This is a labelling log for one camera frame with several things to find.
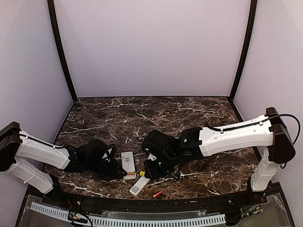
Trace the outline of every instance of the black marble surface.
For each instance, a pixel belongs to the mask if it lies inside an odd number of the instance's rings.
[[[90,139],[101,139],[121,152],[132,151],[136,170],[144,170],[147,159],[141,151],[144,137],[153,129],[178,137],[184,129],[203,127],[208,122],[220,126],[238,122],[225,97],[117,97],[81,98],[71,110],[57,144],[80,146]],[[87,179],[79,173],[65,173],[46,165],[44,171],[58,177],[64,191],[119,199],[182,199],[244,191],[258,164],[251,148],[226,151],[193,161],[182,168],[180,181],[162,178],[150,181],[134,197],[129,189],[139,179]]]

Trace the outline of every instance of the red object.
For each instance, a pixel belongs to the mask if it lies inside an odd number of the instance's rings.
[[[157,198],[158,196],[160,196],[160,195],[162,195],[162,194],[163,194],[163,191],[160,191],[160,192],[158,192],[157,194],[154,194],[153,197],[154,197],[154,198]]]

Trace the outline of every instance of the white wall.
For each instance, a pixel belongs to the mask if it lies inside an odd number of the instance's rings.
[[[47,1],[0,1],[0,129],[11,121],[54,140],[72,105]],[[0,173],[0,226],[15,226],[27,185]]]
[[[79,97],[228,96],[250,0],[57,0]]]
[[[303,124],[303,2],[301,0],[258,1],[250,50],[235,104],[249,119],[274,106],[280,113],[296,115]],[[294,120],[285,118],[292,138]],[[295,145],[296,156],[280,181],[296,226],[303,226],[303,137]]]

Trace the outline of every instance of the red marker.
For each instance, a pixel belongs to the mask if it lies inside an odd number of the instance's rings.
[[[158,196],[160,196],[160,195],[162,195],[162,194],[163,194],[163,191],[160,191],[160,192],[158,192],[157,194],[154,194],[153,197],[154,197],[154,198],[157,198]]]

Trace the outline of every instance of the perforated metal strip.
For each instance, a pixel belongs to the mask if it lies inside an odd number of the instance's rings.
[[[35,202],[32,202],[31,210],[56,219],[68,221],[67,210],[52,208]],[[202,218],[161,221],[111,219],[93,215],[90,215],[89,218],[95,227],[204,227],[226,223],[224,214]]]

